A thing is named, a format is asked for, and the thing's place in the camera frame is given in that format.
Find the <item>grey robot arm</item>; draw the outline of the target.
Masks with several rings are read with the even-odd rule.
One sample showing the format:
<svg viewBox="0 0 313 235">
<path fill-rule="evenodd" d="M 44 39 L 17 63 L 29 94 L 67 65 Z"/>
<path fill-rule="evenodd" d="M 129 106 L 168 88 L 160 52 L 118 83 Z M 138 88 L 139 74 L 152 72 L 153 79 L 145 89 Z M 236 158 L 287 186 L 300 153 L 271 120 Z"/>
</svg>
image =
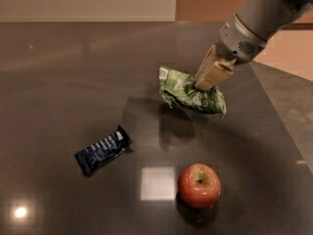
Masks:
<svg viewBox="0 0 313 235">
<path fill-rule="evenodd" d="M 195 75 L 202 91 L 224 82 L 234 67 L 251 62 L 282 27 L 305 14 L 313 0 L 246 0 L 219 29 Z"/>
</svg>

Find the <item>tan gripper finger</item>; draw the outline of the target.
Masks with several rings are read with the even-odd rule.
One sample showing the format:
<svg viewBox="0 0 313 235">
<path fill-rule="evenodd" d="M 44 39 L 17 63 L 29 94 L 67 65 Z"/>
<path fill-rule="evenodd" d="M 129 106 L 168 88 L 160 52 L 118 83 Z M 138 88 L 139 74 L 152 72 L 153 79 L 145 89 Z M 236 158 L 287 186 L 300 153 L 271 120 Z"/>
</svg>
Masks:
<svg viewBox="0 0 313 235">
<path fill-rule="evenodd" d="M 202 91 L 208 91 L 212 87 L 224 82 L 234 73 L 236 60 L 227 60 L 215 55 L 215 60 L 210 67 L 207 67 L 204 73 L 195 78 L 195 86 Z"/>
<path fill-rule="evenodd" d="M 216 50 L 215 50 L 215 46 L 212 45 L 209 50 L 207 51 L 207 53 L 205 54 L 201 65 L 199 66 L 195 78 L 199 78 L 204 71 L 206 70 L 207 67 L 210 67 L 211 64 L 214 62 L 215 60 L 215 55 L 216 55 Z"/>
</svg>

